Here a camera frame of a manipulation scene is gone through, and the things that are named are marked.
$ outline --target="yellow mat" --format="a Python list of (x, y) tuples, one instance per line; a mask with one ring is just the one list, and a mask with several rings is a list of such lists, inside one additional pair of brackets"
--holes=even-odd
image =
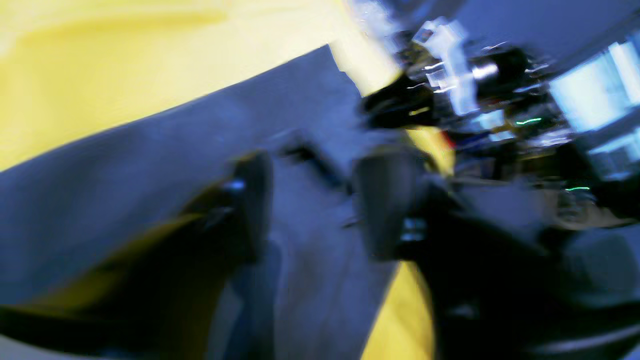
[[(363, 94), (397, 73), (340, 0), (4, 0), (0, 170), (325, 44)], [(435, 130), (410, 134), (451, 167)], [(401, 264), (363, 359), (433, 357), (424, 289)]]

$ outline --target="green light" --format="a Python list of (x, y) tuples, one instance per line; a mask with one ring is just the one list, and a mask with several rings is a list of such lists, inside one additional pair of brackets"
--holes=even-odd
[(540, 121), (540, 120), (542, 120), (541, 117), (536, 117), (535, 119), (529, 119), (529, 120), (523, 121), (523, 122), (516, 121), (516, 125), (524, 125), (524, 124), (528, 124), (530, 122)]

